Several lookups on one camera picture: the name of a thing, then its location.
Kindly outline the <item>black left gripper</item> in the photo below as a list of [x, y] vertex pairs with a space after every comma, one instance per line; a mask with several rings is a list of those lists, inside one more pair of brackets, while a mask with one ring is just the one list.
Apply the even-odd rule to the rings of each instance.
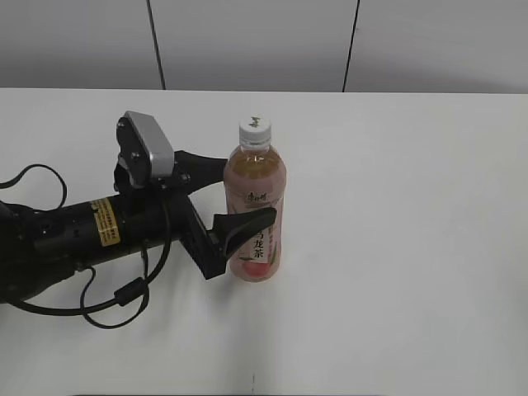
[[164, 179], [172, 239], [186, 249], [206, 280], [222, 276], [227, 259], [276, 220], [276, 210], [261, 208], [240, 214], [216, 214], [212, 233], [204, 226], [190, 195], [224, 181], [226, 158], [209, 158], [178, 150], [172, 175]]

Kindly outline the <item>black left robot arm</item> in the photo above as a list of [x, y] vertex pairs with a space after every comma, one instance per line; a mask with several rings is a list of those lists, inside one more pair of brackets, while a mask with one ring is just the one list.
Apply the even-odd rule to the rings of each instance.
[[190, 195], [224, 179], [226, 160], [177, 151], [172, 174], [135, 188], [125, 166], [114, 171], [116, 195], [52, 210], [1, 204], [1, 301], [40, 314], [74, 316], [28, 300], [90, 266], [178, 241], [205, 279], [221, 276], [229, 258], [271, 227], [277, 211], [263, 207], [217, 214], [206, 229]]

